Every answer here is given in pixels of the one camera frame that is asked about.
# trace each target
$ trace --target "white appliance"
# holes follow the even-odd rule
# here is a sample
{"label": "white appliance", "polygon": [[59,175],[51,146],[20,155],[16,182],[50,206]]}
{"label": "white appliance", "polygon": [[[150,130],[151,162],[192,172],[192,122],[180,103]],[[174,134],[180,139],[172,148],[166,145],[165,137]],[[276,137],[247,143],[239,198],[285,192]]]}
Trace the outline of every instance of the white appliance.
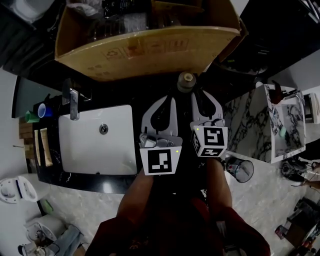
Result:
{"label": "white appliance", "polygon": [[21,199],[37,202],[50,191],[50,185],[38,180],[35,173],[0,180],[0,202],[17,204]]}
{"label": "white appliance", "polygon": [[54,242],[66,230],[64,223],[60,219],[48,214],[40,218],[34,218],[24,226],[26,228],[26,237],[30,242],[37,240],[38,231],[42,231],[46,238]]}

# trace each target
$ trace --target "blue cup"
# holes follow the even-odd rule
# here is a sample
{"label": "blue cup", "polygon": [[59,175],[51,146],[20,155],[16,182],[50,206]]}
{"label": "blue cup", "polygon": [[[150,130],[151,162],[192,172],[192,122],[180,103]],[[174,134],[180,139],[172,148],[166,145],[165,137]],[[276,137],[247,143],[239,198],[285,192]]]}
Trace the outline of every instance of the blue cup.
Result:
{"label": "blue cup", "polygon": [[51,107],[46,106],[43,103],[40,104],[38,108],[38,116],[40,118],[49,118],[49,117],[52,117],[53,115],[54,114]]}

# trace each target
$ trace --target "sink drain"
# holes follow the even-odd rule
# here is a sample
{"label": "sink drain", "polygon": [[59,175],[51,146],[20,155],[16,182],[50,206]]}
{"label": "sink drain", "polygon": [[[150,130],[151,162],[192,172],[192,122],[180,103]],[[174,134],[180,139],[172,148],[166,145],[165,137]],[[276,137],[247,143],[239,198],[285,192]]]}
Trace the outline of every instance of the sink drain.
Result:
{"label": "sink drain", "polygon": [[100,132],[102,135],[107,134],[108,130],[109,130],[109,128],[108,128],[108,126],[107,126],[105,123],[101,124],[100,127],[99,127],[99,132]]}

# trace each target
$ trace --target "white sink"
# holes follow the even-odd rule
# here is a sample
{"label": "white sink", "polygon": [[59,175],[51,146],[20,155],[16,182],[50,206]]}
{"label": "white sink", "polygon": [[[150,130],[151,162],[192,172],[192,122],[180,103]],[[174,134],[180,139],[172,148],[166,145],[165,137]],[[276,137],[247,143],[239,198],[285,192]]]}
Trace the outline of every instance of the white sink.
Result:
{"label": "white sink", "polygon": [[[59,140],[65,172],[135,175],[136,153],[130,105],[101,108],[59,117]],[[107,125],[106,134],[100,126]]]}

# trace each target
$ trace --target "sink basin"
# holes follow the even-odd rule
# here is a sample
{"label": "sink basin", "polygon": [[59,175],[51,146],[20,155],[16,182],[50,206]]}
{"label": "sink basin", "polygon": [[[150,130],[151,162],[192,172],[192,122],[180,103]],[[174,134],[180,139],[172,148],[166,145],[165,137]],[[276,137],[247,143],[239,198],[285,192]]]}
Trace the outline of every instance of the sink basin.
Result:
{"label": "sink basin", "polygon": [[[294,101],[292,104],[279,103],[274,106],[274,116],[271,117],[271,121],[274,124],[273,129],[276,130],[274,136],[275,157],[298,150],[305,145],[304,110],[297,98],[292,98],[292,100]],[[280,137],[282,126],[286,130],[285,137]]]}
{"label": "sink basin", "polygon": [[81,174],[135,175],[136,153],[132,108],[122,105],[59,118],[64,171]]}

